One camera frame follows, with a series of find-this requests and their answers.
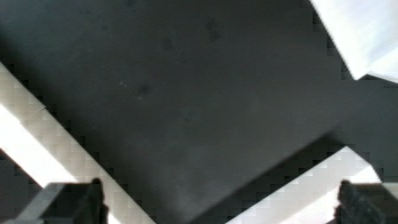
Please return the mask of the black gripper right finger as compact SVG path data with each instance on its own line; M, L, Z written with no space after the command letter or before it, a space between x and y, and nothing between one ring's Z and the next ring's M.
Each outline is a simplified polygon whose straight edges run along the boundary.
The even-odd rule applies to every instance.
M336 224L398 224L398 198L382 184L341 182Z

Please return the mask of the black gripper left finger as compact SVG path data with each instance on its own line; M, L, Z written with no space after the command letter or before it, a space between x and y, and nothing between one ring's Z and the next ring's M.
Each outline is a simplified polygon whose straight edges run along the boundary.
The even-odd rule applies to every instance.
M103 184L50 183L36 195L16 224L109 224Z

